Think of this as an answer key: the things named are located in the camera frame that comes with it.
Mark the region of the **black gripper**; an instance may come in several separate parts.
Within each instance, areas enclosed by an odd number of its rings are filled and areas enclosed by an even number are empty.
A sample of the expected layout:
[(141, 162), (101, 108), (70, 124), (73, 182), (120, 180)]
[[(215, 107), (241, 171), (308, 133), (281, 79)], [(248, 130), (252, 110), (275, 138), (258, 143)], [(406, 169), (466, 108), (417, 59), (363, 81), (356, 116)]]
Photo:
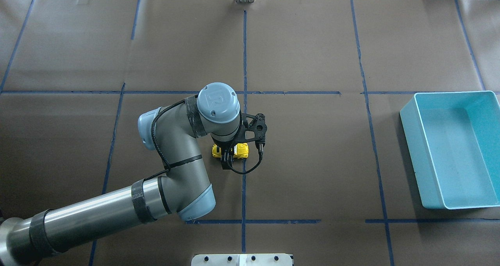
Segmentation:
[(222, 170), (232, 170), (233, 168), (233, 156), (235, 154), (236, 143), (232, 140), (230, 141), (217, 141), (218, 157), (220, 157), (220, 165)]

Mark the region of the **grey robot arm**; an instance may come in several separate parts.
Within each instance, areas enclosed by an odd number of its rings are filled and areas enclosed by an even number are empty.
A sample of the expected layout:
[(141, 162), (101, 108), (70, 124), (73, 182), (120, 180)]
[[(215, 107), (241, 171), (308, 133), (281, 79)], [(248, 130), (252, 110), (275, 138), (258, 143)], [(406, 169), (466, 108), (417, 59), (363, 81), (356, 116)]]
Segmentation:
[(187, 221), (214, 209), (198, 138), (209, 135), (224, 143), (236, 136), (241, 110), (235, 90), (209, 83), (198, 95), (142, 114), (137, 125), (143, 144), (156, 150), (165, 171), (26, 220), (7, 219), (1, 224), (2, 266), (28, 265), (169, 214)]

